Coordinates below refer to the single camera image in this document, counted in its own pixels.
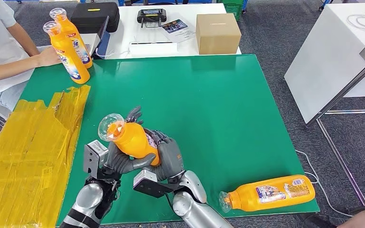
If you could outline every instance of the green cutting mat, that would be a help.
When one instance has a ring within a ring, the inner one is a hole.
[[[91,86],[58,225],[83,187],[83,146],[95,139],[109,113],[126,116],[142,106],[144,127],[176,139],[186,169],[194,171],[208,203],[226,217],[319,211],[315,200],[256,212],[222,213],[220,191],[292,174],[304,174],[255,55],[99,60],[89,69]],[[34,71],[21,98],[49,103],[73,83],[62,65]],[[132,190],[122,176],[120,199],[103,224],[178,220],[167,200]]]

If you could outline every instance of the black carrying case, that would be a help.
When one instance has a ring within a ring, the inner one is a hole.
[[[77,4],[70,20],[79,33],[98,33],[107,16],[110,17],[107,32],[117,31],[120,16],[115,2]]]

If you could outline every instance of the booklet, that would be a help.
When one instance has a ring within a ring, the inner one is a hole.
[[[181,19],[161,25],[159,29],[173,43],[180,43],[195,37],[195,28]]]

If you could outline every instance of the orange bottle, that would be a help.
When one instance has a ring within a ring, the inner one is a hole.
[[[55,8],[51,10],[49,15],[61,25],[61,31],[72,40],[73,46],[85,67],[87,69],[91,68],[93,65],[92,58],[87,52],[86,45],[76,26],[68,19],[66,10],[63,8]]]
[[[229,193],[222,191],[219,203],[226,213],[231,209],[256,211],[305,203],[315,195],[306,176],[292,175],[244,184]]]
[[[113,113],[104,117],[98,127],[98,136],[104,141],[113,141],[122,152],[134,158],[143,158],[154,153],[156,157],[151,165],[160,164],[154,140],[140,124],[125,123],[120,114]]]
[[[49,21],[44,24],[43,29],[49,34],[52,47],[61,58],[71,79],[79,84],[87,82],[90,74],[73,48],[72,41],[61,32],[61,26],[55,21]]]

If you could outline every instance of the brown box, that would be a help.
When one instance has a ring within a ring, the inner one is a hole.
[[[235,54],[241,32],[232,13],[198,14],[196,40],[200,55]]]

